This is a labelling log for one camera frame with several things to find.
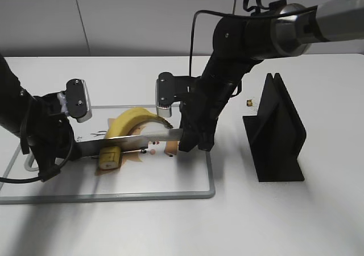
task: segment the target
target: knife blade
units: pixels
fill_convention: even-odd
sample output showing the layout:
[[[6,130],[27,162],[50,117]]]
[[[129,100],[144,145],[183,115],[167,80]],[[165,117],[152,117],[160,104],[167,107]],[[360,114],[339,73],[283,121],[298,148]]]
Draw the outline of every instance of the knife blade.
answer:
[[[97,139],[94,141],[78,142],[82,157],[99,155],[100,149],[109,146],[119,146],[122,152],[147,149],[149,142],[154,141],[179,141],[183,129],[167,129],[142,135],[128,135],[125,137],[114,137],[108,139]]]

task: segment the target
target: black stand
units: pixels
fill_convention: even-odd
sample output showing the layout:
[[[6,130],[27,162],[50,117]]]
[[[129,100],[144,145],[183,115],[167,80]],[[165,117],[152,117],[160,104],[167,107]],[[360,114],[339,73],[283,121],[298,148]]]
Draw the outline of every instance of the black stand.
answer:
[[[258,115],[243,120],[259,182],[303,181],[297,157],[306,131],[279,73],[268,73]]]

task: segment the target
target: white table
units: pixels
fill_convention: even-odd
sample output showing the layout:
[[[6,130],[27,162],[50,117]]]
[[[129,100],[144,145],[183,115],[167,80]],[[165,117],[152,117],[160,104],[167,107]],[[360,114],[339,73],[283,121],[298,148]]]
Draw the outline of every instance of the white table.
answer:
[[[207,59],[195,58],[195,76]],[[7,61],[32,94],[85,79],[93,105],[153,104],[160,72],[188,70],[187,57]],[[267,72],[281,73],[307,130],[302,183],[257,181],[242,115],[256,113]],[[265,61],[243,78],[243,92],[220,116],[211,153],[214,198],[2,205],[1,255],[363,255],[363,84],[362,55]],[[0,129],[0,143],[6,166],[18,139]]]

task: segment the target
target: white wall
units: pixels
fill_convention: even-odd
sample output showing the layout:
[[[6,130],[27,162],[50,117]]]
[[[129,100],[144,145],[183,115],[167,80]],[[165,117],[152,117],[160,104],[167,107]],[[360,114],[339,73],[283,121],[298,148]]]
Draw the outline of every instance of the white wall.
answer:
[[[86,56],[75,0],[0,0],[4,56]]]
[[[288,0],[306,6],[325,1]],[[5,56],[187,55],[193,13],[231,12],[233,0],[78,0],[78,4],[84,28],[76,0],[0,0],[0,52]],[[241,5],[238,0],[237,13],[245,14]],[[195,54],[211,53],[217,21],[212,16],[198,18]],[[310,53],[364,53],[364,42],[316,44]]]

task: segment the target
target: yellow banana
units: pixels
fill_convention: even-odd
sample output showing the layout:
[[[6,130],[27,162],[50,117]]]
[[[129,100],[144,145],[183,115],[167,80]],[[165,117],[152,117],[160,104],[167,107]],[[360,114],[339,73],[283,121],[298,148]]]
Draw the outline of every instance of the yellow banana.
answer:
[[[164,118],[149,112],[142,107],[135,107],[126,110],[111,124],[105,138],[122,137],[128,135],[129,132],[138,124],[148,121],[158,121],[168,128],[173,126]],[[121,158],[121,149],[118,146],[105,147],[100,150],[99,168],[102,170],[110,170],[119,167]]]

